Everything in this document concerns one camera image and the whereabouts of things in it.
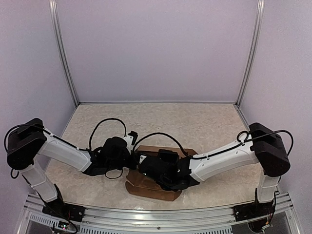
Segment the brown cardboard box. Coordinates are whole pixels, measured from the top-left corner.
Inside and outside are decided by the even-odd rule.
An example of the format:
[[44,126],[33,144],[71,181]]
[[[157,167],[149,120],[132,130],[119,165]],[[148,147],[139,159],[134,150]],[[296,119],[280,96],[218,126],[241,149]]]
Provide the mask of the brown cardboard box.
[[[156,146],[144,146],[141,145],[135,150],[135,154],[139,159],[139,154],[137,151],[157,151],[159,149],[171,150],[177,152],[180,156],[179,161],[176,165],[170,165],[163,168],[153,168],[153,167],[141,167],[138,165],[136,170],[130,170],[126,176],[127,181],[125,182],[125,187],[128,193],[132,195],[137,195],[141,197],[147,197],[152,199],[164,200],[164,201],[174,201],[182,193],[181,191],[165,191],[156,183],[156,174],[161,172],[174,173],[174,171],[186,171],[191,170],[190,162],[191,159],[186,157],[179,148],[170,147],[156,147]],[[191,182],[190,186],[198,185],[199,182],[190,176]]]

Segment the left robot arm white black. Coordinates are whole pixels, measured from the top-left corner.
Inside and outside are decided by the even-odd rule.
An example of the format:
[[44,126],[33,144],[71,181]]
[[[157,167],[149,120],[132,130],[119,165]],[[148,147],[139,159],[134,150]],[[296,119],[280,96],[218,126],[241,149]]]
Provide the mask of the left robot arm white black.
[[51,133],[41,119],[34,118],[8,130],[4,148],[11,169],[23,176],[55,215],[62,217],[68,213],[68,205],[36,156],[49,157],[88,176],[99,176],[113,170],[135,169],[137,164],[131,152],[136,140],[137,133],[131,131],[123,137],[108,138],[101,147],[83,149]]

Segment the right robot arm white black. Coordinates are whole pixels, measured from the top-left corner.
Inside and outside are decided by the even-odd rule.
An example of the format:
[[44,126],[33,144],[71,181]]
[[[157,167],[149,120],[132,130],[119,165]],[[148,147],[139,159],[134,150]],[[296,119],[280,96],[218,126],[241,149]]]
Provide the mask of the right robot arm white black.
[[256,122],[249,125],[248,131],[240,132],[234,142],[207,153],[191,156],[182,149],[182,158],[165,150],[160,150],[157,156],[138,150],[132,153],[141,174],[161,188],[175,192],[198,185],[217,174],[259,163],[262,174],[249,211],[253,216],[260,216],[273,203],[279,180],[291,167],[291,149],[286,150],[281,133],[291,135],[287,130],[272,131]]

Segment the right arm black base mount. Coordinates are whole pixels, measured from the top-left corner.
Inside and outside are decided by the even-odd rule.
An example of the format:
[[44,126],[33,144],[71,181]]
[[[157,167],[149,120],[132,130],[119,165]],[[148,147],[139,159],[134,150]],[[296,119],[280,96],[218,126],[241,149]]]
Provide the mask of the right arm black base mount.
[[253,219],[265,215],[271,215],[275,212],[273,201],[268,203],[258,203],[256,201],[233,207],[236,221]]

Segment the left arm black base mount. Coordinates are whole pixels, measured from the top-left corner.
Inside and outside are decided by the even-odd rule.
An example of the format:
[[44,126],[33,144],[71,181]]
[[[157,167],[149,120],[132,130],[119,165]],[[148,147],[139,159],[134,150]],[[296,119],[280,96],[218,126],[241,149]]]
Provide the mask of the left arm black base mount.
[[85,207],[64,202],[52,201],[44,205],[42,212],[70,221],[82,222]]

